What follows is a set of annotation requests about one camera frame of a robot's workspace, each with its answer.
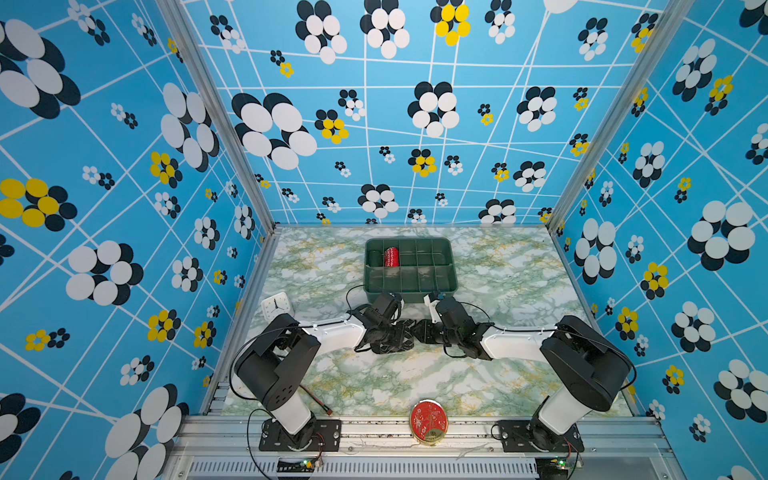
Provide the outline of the green compartment tray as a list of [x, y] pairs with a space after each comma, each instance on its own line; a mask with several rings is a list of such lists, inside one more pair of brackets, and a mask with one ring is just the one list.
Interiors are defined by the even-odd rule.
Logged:
[[[397, 247], [400, 266], [366, 265], [366, 251]], [[370, 303], [381, 293], [401, 296], [405, 303], [421, 303], [429, 293], [453, 294], [458, 289], [451, 242], [445, 237], [382, 237], [367, 240], [364, 251], [363, 290]]]

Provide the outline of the black grey argyle sock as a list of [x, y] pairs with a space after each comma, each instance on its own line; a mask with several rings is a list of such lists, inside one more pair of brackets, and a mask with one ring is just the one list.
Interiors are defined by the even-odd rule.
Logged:
[[375, 354], [383, 355], [406, 352], [416, 343], [429, 344], [432, 340], [429, 320], [398, 320], [374, 329], [369, 344]]

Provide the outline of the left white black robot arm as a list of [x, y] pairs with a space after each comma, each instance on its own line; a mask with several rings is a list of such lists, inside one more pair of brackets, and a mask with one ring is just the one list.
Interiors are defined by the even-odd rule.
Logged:
[[299, 387], [316, 357], [338, 350], [386, 354], [407, 349], [399, 318], [403, 304], [400, 295], [384, 292], [373, 303], [319, 325], [302, 325], [291, 314], [280, 313], [246, 343], [231, 373], [285, 434], [303, 443], [315, 415], [300, 398]]

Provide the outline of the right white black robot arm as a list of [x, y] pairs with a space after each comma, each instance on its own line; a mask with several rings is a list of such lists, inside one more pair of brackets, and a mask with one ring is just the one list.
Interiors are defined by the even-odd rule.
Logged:
[[430, 317], [410, 328], [419, 342], [456, 347], [471, 359], [550, 366], [560, 386], [540, 404], [528, 427], [540, 443], [564, 436], [593, 411], [608, 411], [637, 378], [628, 356], [574, 315], [549, 327], [502, 328], [492, 321], [475, 321], [453, 297], [430, 294], [425, 303]]

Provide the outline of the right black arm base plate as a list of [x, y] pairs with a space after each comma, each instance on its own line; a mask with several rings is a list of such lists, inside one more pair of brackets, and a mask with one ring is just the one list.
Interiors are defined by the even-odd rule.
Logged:
[[491, 427], [491, 436], [502, 444], [505, 453], [575, 454], [585, 450], [576, 424], [559, 435], [541, 423], [499, 420]]

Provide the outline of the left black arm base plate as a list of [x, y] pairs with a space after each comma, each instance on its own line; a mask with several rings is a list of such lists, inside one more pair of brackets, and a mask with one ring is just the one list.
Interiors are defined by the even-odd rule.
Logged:
[[290, 434], [278, 421], [262, 423], [258, 449], [262, 452], [338, 452], [342, 421], [311, 419], [296, 434]]

